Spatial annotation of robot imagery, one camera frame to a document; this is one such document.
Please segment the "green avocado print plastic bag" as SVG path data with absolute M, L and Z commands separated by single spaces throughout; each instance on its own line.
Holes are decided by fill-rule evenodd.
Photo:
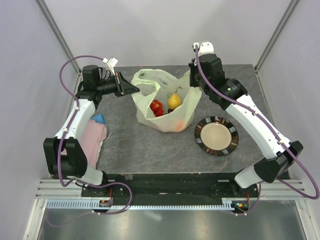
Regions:
M 175 132 L 180 121 L 184 121 L 184 129 L 192 123 L 202 91 L 198 87 L 190 87 L 190 71 L 177 78 L 162 69 L 141 69 L 134 74 L 131 83 L 140 89 L 140 92 L 131 95 L 139 123 L 161 132 Z M 175 92 L 182 103 L 173 112 L 167 113 L 168 98 Z M 163 116 L 154 116 L 150 109 L 153 100 L 163 104 Z

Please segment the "yellow lemon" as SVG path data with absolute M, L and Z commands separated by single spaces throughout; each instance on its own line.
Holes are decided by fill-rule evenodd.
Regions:
M 167 103 L 171 110 L 175 110 L 182 104 L 182 100 L 177 92 L 175 92 L 168 98 Z

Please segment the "small red yellow fruits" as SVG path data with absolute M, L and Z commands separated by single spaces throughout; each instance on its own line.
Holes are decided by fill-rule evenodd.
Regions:
M 155 117 L 161 117 L 165 114 L 165 111 L 163 109 L 163 104 L 156 99 L 151 102 L 149 107 L 152 110 Z

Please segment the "orange fruit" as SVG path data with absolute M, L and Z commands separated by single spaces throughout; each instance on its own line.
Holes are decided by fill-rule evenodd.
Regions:
M 181 132 L 185 129 L 184 121 L 179 121 L 175 126 L 175 132 Z

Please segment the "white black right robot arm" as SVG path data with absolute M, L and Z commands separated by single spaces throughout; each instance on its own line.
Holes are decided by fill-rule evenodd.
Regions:
M 200 54 L 188 65 L 190 86 L 203 90 L 213 103 L 235 118 L 263 155 L 262 160 L 236 174 L 229 184 L 230 193 L 240 197 L 253 184 L 273 183 L 295 162 L 303 145 L 282 135 L 259 111 L 246 88 L 238 80 L 225 76 L 216 54 Z

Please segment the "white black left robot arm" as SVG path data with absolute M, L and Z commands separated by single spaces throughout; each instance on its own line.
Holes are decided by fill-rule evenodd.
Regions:
M 43 142 L 48 172 L 52 176 L 60 180 L 69 178 L 91 184 L 92 191 L 99 197 L 109 193 L 110 185 L 104 181 L 102 171 L 89 165 L 88 157 L 81 146 L 83 134 L 104 95 L 122 97 L 140 92 L 121 72 L 112 72 L 110 69 L 107 72 L 110 76 L 103 79 L 97 65 L 86 65 L 82 68 L 83 80 L 77 93 L 73 95 L 71 113 L 56 135 Z

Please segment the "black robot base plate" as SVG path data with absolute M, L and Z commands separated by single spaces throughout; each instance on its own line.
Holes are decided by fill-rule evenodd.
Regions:
M 82 197 L 111 197 L 118 204 L 220 204 L 223 199 L 253 199 L 257 185 L 241 188 L 235 173 L 106 174 L 106 188 L 83 187 Z

